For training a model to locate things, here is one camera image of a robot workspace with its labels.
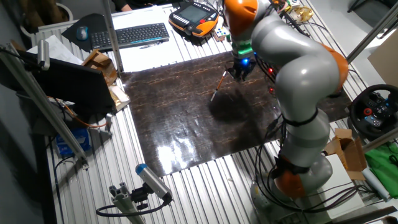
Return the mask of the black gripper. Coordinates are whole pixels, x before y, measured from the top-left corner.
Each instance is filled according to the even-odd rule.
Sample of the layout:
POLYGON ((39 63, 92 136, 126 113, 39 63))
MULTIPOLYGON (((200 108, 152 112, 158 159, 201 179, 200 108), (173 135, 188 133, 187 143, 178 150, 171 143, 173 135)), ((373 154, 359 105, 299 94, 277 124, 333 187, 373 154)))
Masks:
POLYGON ((240 78, 244 82, 256 64, 257 62, 252 58, 234 58, 233 65, 228 67, 228 73, 234 80, 240 78))

